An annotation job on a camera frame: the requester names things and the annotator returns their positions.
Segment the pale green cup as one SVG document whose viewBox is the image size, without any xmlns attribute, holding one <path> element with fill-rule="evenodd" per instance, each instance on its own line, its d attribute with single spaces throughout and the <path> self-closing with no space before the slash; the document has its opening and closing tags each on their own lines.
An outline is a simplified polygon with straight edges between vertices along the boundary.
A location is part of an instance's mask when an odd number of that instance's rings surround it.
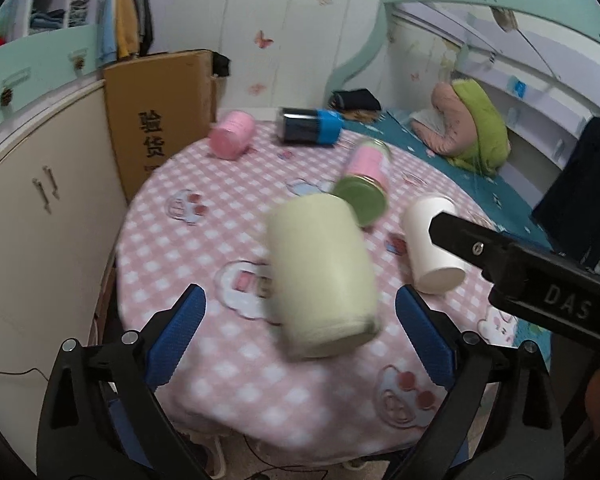
<svg viewBox="0 0 600 480">
<path fill-rule="evenodd" d="M 347 202 L 322 193 L 276 206 L 266 219 L 266 248 L 291 359 L 341 356 L 378 335 L 375 270 Z"/>
</svg>

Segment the brown cardboard box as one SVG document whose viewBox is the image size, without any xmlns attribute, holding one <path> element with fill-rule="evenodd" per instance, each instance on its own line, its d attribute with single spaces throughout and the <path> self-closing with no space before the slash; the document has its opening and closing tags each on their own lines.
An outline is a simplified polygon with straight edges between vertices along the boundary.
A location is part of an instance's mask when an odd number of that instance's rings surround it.
<svg viewBox="0 0 600 480">
<path fill-rule="evenodd" d="M 163 53 L 104 69 L 111 145 L 122 190 L 132 200 L 170 157 L 210 131 L 212 53 Z"/>
</svg>

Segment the white wardrobe doors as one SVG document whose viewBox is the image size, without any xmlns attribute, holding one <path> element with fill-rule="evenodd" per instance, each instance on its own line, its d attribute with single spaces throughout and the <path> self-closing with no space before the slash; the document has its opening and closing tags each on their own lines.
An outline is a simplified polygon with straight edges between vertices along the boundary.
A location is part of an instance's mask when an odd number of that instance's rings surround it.
<svg viewBox="0 0 600 480">
<path fill-rule="evenodd" d="M 352 58 L 379 0 L 150 0 L 156 52 L 208 49 L 230 59 L 219 106 L 318 107 Z"/>
</svg>

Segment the pink green tin can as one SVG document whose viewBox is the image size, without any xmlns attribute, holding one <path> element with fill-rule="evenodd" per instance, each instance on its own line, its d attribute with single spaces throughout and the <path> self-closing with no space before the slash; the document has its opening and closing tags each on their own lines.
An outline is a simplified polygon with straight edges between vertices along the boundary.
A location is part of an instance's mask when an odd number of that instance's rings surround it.
<svg viewBox="0 0 600 480">
<path fill-rule="evenodd" d="M 356 223 L 368 228 L 389 209 L 392 155 L 381 140 L 365 138 L 349 153 L 332 194 L 349 204 Z"/>
</svg>

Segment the small blue box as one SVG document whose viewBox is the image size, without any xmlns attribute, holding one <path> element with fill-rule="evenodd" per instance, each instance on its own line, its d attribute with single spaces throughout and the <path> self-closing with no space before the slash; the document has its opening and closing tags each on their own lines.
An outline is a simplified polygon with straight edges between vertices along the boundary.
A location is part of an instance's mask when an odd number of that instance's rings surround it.
<svg viewBox="0 0 600 480">
<path fill-rule="evenodd" d="M 518 100 L 523 100 L 527 92 L 527 85 L 515 76 L 510 76 L 507 81 L 507 91 L 516 96 Z"/>
</svg>

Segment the hanging clothes row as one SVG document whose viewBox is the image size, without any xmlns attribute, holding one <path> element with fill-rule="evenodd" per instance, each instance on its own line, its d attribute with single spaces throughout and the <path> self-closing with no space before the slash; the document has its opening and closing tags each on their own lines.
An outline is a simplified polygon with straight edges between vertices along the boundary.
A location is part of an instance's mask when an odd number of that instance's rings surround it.
<svg viewBox="0 0 600 480">
<path fill-rule="evenodd" d="M 154 42 L 150 0 L 102 0 L 97 26 L 98 66 L 142 58 Z"/>
</svg>

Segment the white paper cup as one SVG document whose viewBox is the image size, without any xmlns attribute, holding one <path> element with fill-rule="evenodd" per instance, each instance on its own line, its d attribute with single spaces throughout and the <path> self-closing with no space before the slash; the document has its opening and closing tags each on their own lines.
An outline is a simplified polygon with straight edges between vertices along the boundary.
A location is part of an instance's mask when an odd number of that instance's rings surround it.
<svg viewBox="0 0 600 480">
<path fill-rule="evenodd" d="M 428 194 L 411 200 L 401 218 L 414 289 L 427 295 L 444 295 L 456 289 L 467 273 L 460 258 L 431 241 L 430 224 L 440 212 L 456 214 L 457 209 L 449 197 Z"/>
</svg>

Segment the pink cup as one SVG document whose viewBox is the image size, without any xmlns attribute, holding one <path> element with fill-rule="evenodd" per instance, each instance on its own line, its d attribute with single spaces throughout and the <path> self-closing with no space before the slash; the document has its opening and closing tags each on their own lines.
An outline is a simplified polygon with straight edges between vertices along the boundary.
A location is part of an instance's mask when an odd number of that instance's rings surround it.
<svg viewBox="0 0 600 480">
<path fill-rule="evenodd" d="M 238 159 L 248 150 L 256 129 L 256 120 L 250 114 L 232 110 L 209 134 L 211 153 L 220 159 Z"/>
</svg>

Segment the black blue can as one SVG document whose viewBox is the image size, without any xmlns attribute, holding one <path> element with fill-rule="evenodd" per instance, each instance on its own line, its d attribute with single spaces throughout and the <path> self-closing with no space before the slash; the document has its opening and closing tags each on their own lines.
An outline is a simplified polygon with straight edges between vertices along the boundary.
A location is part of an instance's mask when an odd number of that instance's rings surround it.
<svg viewBox="0 0 600 480">
<path fill-rule="evenodd" d="M 342 128 L 341 115 L 332 110 L 281 107 L 277 113 L 277 136 L 283 144 L 333 146 Z"/>
</svg>

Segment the green pillow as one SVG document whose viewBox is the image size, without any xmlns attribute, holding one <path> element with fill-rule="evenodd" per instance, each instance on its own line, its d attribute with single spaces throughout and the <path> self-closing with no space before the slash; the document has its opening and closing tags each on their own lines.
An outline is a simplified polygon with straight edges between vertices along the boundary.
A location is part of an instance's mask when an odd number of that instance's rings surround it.
<svg viewBox="0 0 600 480">
<path fill-rule="evenodd" d="M 452 88 L 474 121 L 477 140 L 462 154 L 449 157 L 448 162 L 483 177 L 494 177 L 510 153 L 505 122 L 477 81 L 453 80 Z"/>
</svg>

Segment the teal drawer unit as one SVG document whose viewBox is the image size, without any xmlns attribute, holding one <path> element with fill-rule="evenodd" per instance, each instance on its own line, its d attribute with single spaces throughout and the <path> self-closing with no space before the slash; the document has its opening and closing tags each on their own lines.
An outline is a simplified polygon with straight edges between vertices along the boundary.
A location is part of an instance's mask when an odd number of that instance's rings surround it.
<svg viewBox="0 0 600 480">
<path fill-rule="evenodd" d="M 0 47 L 0 125 L 48 92 L 97 70 L 94 25 L 40 32 Z"/>
</svg>

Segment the black hanging garment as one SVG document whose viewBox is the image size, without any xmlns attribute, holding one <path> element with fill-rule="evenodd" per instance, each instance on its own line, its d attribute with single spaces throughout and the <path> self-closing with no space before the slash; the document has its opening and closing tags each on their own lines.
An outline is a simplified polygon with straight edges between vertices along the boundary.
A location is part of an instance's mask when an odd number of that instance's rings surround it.
<svg viewBox="0 0 600 480">
<path fill-rule="evenodd" d="M 600 117 L 586 123 L 531 219 L 556 252 L 590 269 L 600 265 Z"/>
</svg>

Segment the round clip lamp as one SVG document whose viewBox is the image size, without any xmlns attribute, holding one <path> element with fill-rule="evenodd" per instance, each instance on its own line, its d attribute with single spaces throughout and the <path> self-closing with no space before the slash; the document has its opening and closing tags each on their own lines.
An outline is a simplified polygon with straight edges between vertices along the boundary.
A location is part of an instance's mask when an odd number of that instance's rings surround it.
<svg viewBox="0 0 600 480">
<path fill-rule="evenodd" d="M 501 30 L 504 30 L 504 32 L 511 32 L 512 30 L 518 29 L 516 16 L 513 10 L 497 8 L 496 6 L 492 6 L 491 10 L 494 21 L 500 26 Z"/>
</svg>

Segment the folded dark clothes pile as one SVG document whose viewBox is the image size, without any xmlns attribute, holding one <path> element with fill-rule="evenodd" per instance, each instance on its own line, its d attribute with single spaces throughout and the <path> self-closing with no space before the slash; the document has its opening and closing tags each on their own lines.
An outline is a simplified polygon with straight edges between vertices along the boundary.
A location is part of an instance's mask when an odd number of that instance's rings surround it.
<svg viewBox="0 0 600 480">
<path fill-rule="evenodd" d="M 337 112 L 380 112 L 381 104 L 368 89 L 337 90 L 332 92 L 328 105 Z"/>
</svg>

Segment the white low cabinet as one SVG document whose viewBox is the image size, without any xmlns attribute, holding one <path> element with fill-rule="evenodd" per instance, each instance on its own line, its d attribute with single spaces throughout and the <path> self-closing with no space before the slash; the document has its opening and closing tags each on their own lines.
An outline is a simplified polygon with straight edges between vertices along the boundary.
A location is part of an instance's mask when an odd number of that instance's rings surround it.
<svg viewBox="0 0 600 480">
<path fill-rule="evenodd" d="M 46 379 L 87 342 L 125 215 L 102 84 L 60 102 L 0 155 L 0 430 L 35 465 Z"/>
</svg>

